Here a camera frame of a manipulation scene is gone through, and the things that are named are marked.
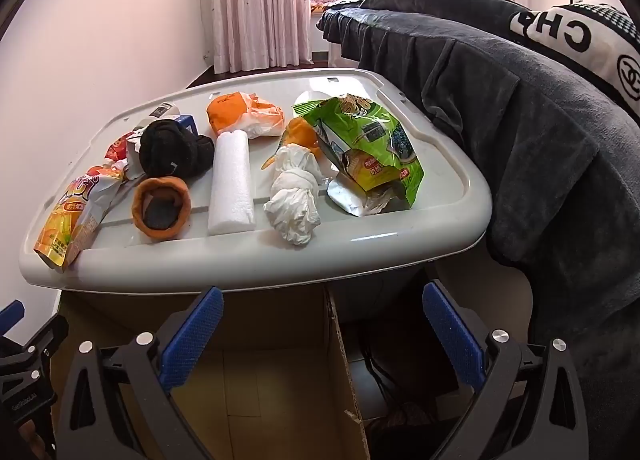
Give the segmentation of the orange jelly drink pouch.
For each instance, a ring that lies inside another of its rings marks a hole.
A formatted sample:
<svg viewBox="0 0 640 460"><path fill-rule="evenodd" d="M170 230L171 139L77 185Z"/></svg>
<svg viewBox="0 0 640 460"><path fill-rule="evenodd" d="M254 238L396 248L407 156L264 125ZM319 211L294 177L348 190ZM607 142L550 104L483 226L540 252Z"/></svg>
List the orange jelly drink pouch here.
<svg viewBox="0 0 640 460"><path fill-rule="evenodd" d="M124 180L125 162L95 165L68 183L36 239L34 251L64 272L88 248Z"/></svg>

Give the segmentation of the orange brown sock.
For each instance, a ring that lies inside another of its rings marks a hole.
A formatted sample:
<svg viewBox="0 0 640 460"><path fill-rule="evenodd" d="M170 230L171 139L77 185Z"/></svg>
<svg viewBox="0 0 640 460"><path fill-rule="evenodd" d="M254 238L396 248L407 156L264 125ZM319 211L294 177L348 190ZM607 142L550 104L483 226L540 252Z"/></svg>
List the orange brown sock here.
<svg viewBox="0 0 640 460"><path fill-rule="evenodd" d="M175 176L151 177L134 190L131 215L134 226L149 239L175 238L189 220L189 187Z"/></svg>

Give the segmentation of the red white wrapper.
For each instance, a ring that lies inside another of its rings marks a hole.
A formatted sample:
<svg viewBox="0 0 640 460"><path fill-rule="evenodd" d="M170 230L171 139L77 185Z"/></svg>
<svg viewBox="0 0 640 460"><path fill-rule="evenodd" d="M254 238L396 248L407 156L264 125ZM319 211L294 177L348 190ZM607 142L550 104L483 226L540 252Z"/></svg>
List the red white wrapper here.
<svg viewBox="0 0 640 460"><path fill-rule="evenodd" d="M128 165L127 139L132 134L129 131L116 139L108 148L101 165L95 165L88 171L88 175L114 174L124 175Z"/></svg>

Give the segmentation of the white foam tube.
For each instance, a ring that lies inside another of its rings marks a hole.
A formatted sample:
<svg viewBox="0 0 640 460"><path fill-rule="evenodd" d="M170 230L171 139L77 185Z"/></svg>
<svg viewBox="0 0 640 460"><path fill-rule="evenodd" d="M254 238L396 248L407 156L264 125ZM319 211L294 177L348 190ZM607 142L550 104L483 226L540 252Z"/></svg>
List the white foam tube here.
<svg viewBox="0 0 640 460"><path fill-rule="evenodd" d="M224 132L215 144L207 230L213 236L248 232L254 227L247 134L242 130Z"/></svg>

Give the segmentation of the black sock ball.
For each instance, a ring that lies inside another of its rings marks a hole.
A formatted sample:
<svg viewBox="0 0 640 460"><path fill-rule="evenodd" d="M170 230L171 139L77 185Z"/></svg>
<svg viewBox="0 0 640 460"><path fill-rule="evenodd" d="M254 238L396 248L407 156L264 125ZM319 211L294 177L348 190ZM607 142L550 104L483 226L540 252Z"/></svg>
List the black sock ball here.
<svg viewBox="0 0 640 460"><path fill-rule="evenodd" d="M140 165L149 177L192 179L212 168L214 155L210 137L195 135L171 119L152 122L140 139Z"/></svg>

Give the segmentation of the beige cylindrical bottle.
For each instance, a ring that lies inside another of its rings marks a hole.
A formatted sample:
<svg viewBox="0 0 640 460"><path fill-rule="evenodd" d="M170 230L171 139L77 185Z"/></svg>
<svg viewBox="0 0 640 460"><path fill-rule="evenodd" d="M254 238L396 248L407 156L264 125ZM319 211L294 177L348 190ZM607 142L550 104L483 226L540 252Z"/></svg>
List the beige cylindrical bottle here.
<svg viewBox="0 0 640 460"><path fill-rule="evenodd" d="M141 118L134 126L134 131L145 129L149 124L154 121L168 118L171 116L179 116L180 110L177 105L163 102L157 105L152 112L149 112L145 117Z"/></svg>

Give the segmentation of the white knotted tissue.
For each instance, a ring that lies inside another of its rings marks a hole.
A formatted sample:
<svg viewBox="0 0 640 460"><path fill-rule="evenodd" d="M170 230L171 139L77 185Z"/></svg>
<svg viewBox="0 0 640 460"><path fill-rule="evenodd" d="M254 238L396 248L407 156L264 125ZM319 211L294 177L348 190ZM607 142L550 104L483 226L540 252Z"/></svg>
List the white knotted tissue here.
<svg viewBox="0 0 640 460"><path fill-rule="evenodd" d="M264 211L270 225L294 246L305 246L321 224L317 208L322 173L311 151L282 146L274 156L274 179Z"/></svg>

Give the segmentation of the green snack bag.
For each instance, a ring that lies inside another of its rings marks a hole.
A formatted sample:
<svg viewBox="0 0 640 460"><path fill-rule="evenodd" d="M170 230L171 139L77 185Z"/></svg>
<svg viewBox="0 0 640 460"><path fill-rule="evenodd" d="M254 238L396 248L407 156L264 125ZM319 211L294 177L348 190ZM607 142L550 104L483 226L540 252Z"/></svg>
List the green snack bag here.
<svg viewBox="0 0 640 460"><path fill-rule="evenodd" d="M413 206L424 171L404 127L386 108L345 94L293 110L314 129L326 158L363 192L361 215L378 214L394 199Z"/></svg>

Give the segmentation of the orange plastic bag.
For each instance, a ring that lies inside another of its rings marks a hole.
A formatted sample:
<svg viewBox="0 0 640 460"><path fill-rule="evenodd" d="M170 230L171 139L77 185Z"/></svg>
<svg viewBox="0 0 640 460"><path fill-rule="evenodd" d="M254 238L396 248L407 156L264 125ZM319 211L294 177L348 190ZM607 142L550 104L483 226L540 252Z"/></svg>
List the orange plastic bag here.
<svg viewBox="0 0 640 460"><path fill-rule="evenodd" d="M214 98L206 108L210 126L216 136L241 130L249 139L280 136L285 116L281 107L257 94L233 92Z"/></svg>

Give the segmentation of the orange toy dinosaur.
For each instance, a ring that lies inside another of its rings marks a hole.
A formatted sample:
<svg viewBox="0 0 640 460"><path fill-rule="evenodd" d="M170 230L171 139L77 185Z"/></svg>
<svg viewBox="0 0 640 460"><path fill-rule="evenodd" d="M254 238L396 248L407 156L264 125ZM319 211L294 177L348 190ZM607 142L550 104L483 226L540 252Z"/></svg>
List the orange toy dinosaur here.
<svg viewBox="0 0 640 460"><path fill-rule="evenodd" d="M285 127L277 150L295 144L308 149L314 157L322 155L318 136L311 125L302 117L294 117Z"/></svg>

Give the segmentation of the cardboard box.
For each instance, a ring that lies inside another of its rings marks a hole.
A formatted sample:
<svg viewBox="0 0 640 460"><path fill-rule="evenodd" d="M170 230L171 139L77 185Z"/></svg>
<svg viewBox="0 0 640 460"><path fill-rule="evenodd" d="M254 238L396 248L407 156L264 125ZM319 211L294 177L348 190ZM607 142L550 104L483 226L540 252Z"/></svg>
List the cardboard box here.
<svg viewBox="0 0 640 460"><path fill-rule="evenodd" d="M489 328L527 336L524 276L476 255L310 286L222 292L224 313L171 397L209 459L431 459L468 408L428 322L424 286L440 280ZM78 346L122 346L155 332L194 295L65 292L70 334L53 364L63 392ZM165 459L122 384L145 459Z"/></svg>

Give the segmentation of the white plastic bin lid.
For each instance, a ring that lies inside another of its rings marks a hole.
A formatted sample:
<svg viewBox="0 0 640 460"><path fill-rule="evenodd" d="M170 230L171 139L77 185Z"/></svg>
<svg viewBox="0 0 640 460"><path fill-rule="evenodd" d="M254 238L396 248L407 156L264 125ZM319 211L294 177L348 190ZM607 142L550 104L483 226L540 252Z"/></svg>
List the white plastic bin lid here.
<svg viewBox="0 0 640 460"><path fill-rule="evenodd" d="M35 240L60 197L51 191L36 211L23 240L18 264L31 285L110 293L196 292L216 286L248 289L292 286L397 269L437 260L476 245L491 217L491 193L484 176L448 136L433 127L390 81L353 68L268 72L182 90L168 96L208 132L206 108L221 94L255 93L290 110L322 96L353 94L371 98L404 127L424 176L413 206L370 217L353 217L326 197L318 202L321 223L311 241L296 247L270 226L262 207L272 171L267 158L273 137L250 142L250 176L256 207L249 232L212 236L207 232L212 179L202 175L190 186L192 211L175 239L156 243L134 226L129 198L116 203L96 230L91 246L64 272L35 253Z"/></svg>

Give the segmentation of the black white logo pillow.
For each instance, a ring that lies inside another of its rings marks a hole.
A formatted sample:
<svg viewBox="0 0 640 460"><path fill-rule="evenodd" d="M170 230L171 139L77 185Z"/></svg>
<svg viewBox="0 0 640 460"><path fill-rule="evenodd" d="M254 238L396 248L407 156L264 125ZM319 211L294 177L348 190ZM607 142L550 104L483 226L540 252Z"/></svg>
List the black white logo pillow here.
<svg viewBox="0 0 640 460"><path fill-rule="evenodd" d="M627 14L604 3L555 5L513 15L510 29L639 118L639 31Z"/></svg>

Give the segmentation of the pink curtain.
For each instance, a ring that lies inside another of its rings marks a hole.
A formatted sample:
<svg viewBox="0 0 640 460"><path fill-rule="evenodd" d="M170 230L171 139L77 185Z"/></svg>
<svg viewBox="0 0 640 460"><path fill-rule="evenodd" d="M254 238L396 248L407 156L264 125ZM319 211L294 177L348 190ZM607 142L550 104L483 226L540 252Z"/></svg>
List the pink curtain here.
<svg viewBox="0 0 640 460"><path fill-rule="evenodd" d="M218 74L311 62L310 0L203 0L206 56Z"/></svg>

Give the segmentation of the white bed frame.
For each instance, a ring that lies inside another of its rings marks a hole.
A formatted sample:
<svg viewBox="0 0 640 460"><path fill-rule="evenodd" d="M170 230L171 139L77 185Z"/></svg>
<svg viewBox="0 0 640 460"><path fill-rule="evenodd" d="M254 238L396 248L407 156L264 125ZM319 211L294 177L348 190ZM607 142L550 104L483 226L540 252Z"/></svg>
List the white bed frame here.
<svg viewBox="0 0 640 460"><path fill-rule="evenodd" d="M328 66L330 68L358 68L360 62L360 49L358 46L341 43L329 43Z"/></svg>

